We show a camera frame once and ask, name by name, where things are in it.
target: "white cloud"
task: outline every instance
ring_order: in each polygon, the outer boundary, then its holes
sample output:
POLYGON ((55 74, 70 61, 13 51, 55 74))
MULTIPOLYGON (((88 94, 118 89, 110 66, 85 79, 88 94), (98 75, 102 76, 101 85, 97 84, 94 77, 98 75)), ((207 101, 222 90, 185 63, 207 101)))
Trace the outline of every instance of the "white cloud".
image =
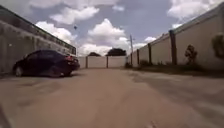
POLYGON ((150 42, 152 42, 152 41, 154 41, 154 40, 156 40, 155 37, 151 37, 151 36, 149 36, 149 37, 147 37, 144 41, 145 41, 146 43, 150 43, 150 42))
POLYGON ((125 7, 119 6, 119 5, 114 5, 113 10, 123 12, 125 10, 125 7))
POLYGON ((86 56, 91 52, 96 52, 96 53, 104 56, 107 54, 107 52, 110 49, 112 49, 112 47, 87 43, 87 44, 82 45, 78 49, 78 54, 79 54, 79 56, 86 56))
POLYGON ((135 51, 141 47, 144 47, 145 45, 147 45, 147 43, 136 43, 133 45, 133 50, 135 51))
POLYGON ((30 0, 1 0, 0 4, 3 5, 6 8, 9 8, 13 12, 16 12, 22 16, 26 14, 30 14, 32 11, 29 7, 30 0))
POLYGON ((113 27, 110 20, 104 19, 102 23, 89 30, 88 35, 95 38, 119 38, 125 36, 125 33, 124 30, 113 27))
POLYGON ((0 4, 19 14, 31 13, 30 7, 50 8, 65 4, 71 8, 83 9, 98 5, 116 5, 119 0, 1 0, 0 4))
POLYGON ((220 4, 223 0, 170 0, 168 15, 183 20, 194 18, 220 4))
POLYGON ((57 28, 52 23, 48 23, 46 21, 40 21, 36 23, 36 26, 44 29, 45 31, 49 32, 50 34, 58 37, 59 39, 71 43, 75 40, 77 36, 74 36, 65 28, 57 28))
POLYGON ((126 38, 125 31, 112 25, 109 19, 104 19, 100 24, 88 31, 86 39, 80 40, 79 55, 87 55, 97 52, 105 55, 111 48, 122 48, 130 51, 130 43, 126 38))
POLYGON ((82 10, 75 10, 66 7, 61 10, 60 14, 52 15, 50 18, 57 21, 58 23, 73 24, 76 21, 92 18, 98 12, 99 9, 95 7, 86 7, 82 10))
POLYGON ((36 8, 50 8, 60 4, 61 2, 62 0, 30 0, 28 4, 36 8))
POLYGON ((182 26, 182 24, 172 24, 172 28, 173 28, 173 29, 178 28, 178 27, 180 27, 180 26, 182 26))

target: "dark blue car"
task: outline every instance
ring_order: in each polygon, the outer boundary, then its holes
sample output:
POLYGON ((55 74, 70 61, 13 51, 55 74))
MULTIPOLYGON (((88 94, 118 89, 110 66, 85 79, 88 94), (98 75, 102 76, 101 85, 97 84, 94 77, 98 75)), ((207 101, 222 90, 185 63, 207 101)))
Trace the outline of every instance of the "dark blue car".
POLYGON ((16 76, 69 76, 79 68, 77 58, 53 50, 39 50, 29 54, 13 66, 16 76))

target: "wall pillar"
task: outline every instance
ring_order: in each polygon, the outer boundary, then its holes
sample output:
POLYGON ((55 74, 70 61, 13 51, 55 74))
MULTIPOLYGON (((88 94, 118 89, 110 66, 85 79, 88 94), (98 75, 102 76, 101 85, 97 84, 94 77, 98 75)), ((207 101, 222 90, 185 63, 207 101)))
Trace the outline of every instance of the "wall pillar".
POLYGON ((86 68, 88 68, 88 56, 86 57, 86 68))
POLYGON ((108 65, 109 65, 109 57, 107 56, 107 64, 106 64, 107 68, 108 68, 108 65))
POLYGON ((133 53, 131 53, 131 66, 133 67, 133 53))
POLYGON ((152 64, 152 46, 148 43, 148 51, 149 51, 149 64, 152 64))
POLYGON ((169 31, 170 34, 170 42, 171 42, 171 56, 172 56, 172 64, 177 65, 177 46, 176 46, 176 35, 173 30, 169 31))
POLYGON ((138 62, 138 65, 140 64, 140 60, 139 60, 139 49, 137 50, 137 62, 138 62))

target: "sky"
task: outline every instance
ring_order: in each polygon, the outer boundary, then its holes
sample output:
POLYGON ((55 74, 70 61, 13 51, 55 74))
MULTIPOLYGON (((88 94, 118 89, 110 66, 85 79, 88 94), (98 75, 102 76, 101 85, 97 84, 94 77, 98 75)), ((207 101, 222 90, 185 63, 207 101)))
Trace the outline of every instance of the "sky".
POLYGON ((224 0, 0 0, 36 26, 75 46, 79 56, 130 52, 224 0))

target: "pavement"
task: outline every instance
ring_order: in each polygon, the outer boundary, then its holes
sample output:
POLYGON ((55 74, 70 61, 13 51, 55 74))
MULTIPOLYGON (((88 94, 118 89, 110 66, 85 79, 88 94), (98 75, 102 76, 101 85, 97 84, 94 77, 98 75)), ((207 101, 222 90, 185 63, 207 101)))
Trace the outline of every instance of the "pavement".
POLYGON ((223 128, 224 79, 89 69, 0 79, 0 128, 223 128))

